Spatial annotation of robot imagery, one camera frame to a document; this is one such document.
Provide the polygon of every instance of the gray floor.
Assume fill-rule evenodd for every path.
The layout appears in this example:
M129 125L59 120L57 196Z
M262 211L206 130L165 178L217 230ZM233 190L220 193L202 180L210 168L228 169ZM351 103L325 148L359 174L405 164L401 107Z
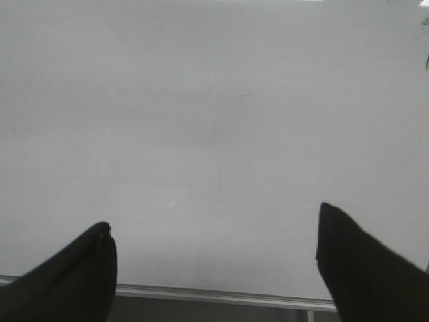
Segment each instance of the gray floor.
M339 322L316 312L315 322ZM306 312L246 305L115 297L107 322L307 322Z

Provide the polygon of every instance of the white surface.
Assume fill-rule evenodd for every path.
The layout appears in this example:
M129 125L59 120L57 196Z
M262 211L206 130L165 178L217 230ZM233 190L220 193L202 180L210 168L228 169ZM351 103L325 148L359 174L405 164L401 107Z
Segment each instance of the white surface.
M329 299L321 201L425 268L418 1L0 2L0 273L108 221L119 282Z

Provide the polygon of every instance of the whiteboard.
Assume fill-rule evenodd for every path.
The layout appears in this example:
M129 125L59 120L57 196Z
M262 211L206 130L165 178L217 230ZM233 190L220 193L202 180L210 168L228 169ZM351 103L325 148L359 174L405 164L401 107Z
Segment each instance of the whiteboard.
M419 4L0 2L0 274L108 221L119 283L330 299L322 201L425 268Z

